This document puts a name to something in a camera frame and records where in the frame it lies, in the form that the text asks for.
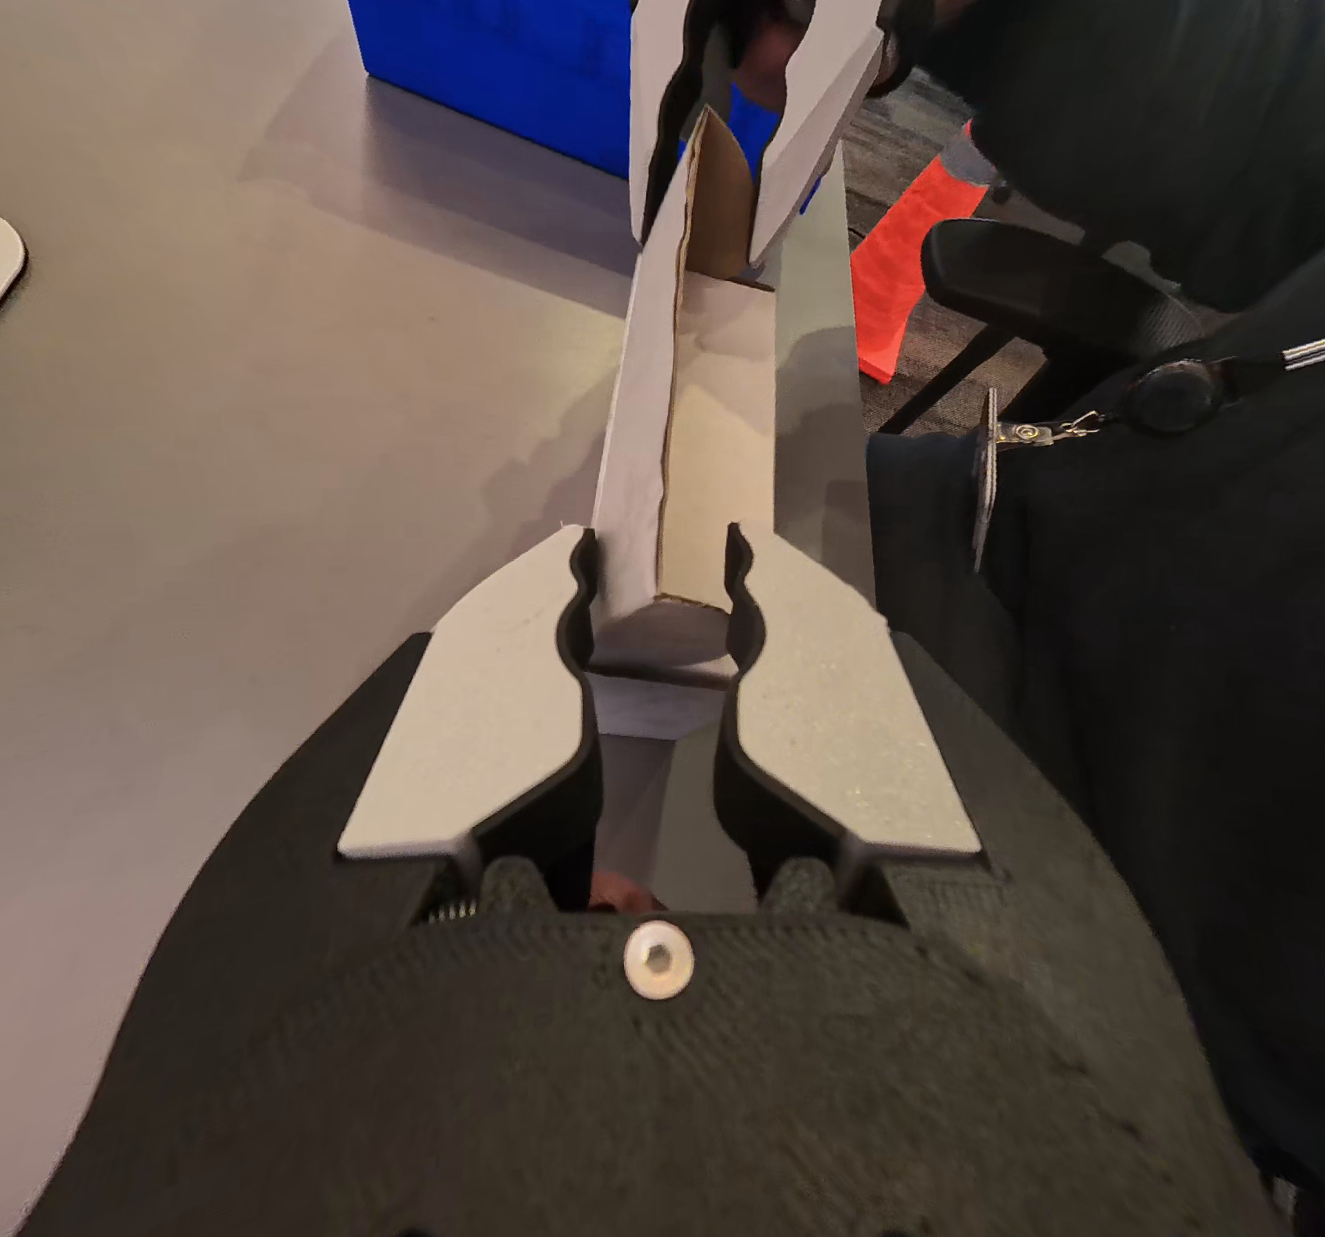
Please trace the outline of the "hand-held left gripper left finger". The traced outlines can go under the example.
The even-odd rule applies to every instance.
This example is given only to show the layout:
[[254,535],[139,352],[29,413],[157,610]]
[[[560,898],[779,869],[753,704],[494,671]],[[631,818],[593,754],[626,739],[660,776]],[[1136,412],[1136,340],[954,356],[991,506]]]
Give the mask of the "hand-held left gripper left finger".
[[567,525],[501,567],[433,627],[337,850],[448,861],[475,893],[517,858],[561,909],[587,909],[604,812],[588,683],[600,581],[593,529]]

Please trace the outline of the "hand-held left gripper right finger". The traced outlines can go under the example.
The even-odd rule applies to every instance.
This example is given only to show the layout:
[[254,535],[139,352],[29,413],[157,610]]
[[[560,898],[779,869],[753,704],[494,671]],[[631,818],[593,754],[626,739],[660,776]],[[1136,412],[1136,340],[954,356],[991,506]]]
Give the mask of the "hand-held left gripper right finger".
[[724,693],[713,779],[722,830],[759,895],[793,861],[836,898],[885,865],[978,865],[984,848],[888,623],[769,529],[729,527]]

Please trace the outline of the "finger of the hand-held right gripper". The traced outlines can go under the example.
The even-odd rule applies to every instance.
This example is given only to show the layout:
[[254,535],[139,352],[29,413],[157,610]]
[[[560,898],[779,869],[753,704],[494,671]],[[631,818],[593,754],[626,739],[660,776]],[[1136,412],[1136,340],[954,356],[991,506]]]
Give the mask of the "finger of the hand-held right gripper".
[[633,231],[646,244],[704,88],[704,52],[720,0],[633,0],[628,185]]
[[803,13],[803,33],[788,64],[782,119],[760,160],[753,263],[765,260],[802,210],[887,49],[884,0],[789,2]]

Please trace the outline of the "blue plastic bin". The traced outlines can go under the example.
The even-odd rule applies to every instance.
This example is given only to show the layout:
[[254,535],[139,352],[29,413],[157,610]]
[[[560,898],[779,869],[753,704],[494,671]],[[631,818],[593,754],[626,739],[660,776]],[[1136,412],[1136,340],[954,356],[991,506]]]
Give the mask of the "blue plastic bin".
[[627,178],[633,0],[347,0],[366,72]]

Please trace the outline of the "white cardboard box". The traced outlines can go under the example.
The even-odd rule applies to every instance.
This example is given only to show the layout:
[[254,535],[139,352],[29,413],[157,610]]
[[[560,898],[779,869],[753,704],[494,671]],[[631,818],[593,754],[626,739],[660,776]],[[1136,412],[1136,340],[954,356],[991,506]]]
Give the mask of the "white cardboard box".
[[666,818],[704,848],[693,737],[720,719],[727,529],[776,531],[874,595],[865,420],[841,154],[765,263],[746,263],[755,184],[716,111],[699,118],[643,247],[605,432],[591,684],[604,734],[595,875],[621,905],[654,886]]

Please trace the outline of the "orange plastic strip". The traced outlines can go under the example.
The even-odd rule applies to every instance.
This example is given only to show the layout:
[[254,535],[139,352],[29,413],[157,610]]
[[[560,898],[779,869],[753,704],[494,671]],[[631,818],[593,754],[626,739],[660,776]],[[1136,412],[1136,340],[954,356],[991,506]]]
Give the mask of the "orange plastic strip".
[[897,373],[909,319],[925,294],[927,237],[941,223],[971,218],[995,180],[968,121],[852,253],[858,365],[872,382],[888,385]]

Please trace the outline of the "ID badge with clip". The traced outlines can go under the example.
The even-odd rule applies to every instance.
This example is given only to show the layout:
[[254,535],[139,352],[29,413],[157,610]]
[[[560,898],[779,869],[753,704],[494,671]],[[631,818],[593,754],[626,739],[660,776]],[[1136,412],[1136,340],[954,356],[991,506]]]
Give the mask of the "ID badge with clip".
[[1027,449],[1047,449],[1094,435],[1104,428],[1099,412],[1089,412],[1070,422],[1011,423],[1001,416],[1000,392],[991,387],[985,393],[983,420],[975,433],[973,466],[974,519],[971,534],[971,558],[974,572],[981,572],[985,544],[995,511],[1003,455]]

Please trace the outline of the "person's black sweater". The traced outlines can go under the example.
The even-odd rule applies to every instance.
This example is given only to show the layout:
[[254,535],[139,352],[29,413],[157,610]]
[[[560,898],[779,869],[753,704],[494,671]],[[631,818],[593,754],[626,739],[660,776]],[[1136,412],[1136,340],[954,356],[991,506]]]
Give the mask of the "person's black sweater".
[[1322,254],[1001,456],[866,438],[876,601],[1069,800],[1146,915],[1254,1160],[1322,1196],[1324,398],[1295,372],[1172,439],[1117,406],[1172,360],[1322,339]]

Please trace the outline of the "black badge reel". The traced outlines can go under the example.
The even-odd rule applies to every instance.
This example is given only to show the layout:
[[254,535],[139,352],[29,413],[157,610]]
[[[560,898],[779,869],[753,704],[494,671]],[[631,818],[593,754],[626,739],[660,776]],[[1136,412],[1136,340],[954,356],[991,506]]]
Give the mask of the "black badge reel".
[[1322,363],[1322,339],[1281,352],[1211,362],[1176,359],[1137,377],[1126,389],[1117,418],[1125,428],[1145,436],[1185,436],[1287,376]]

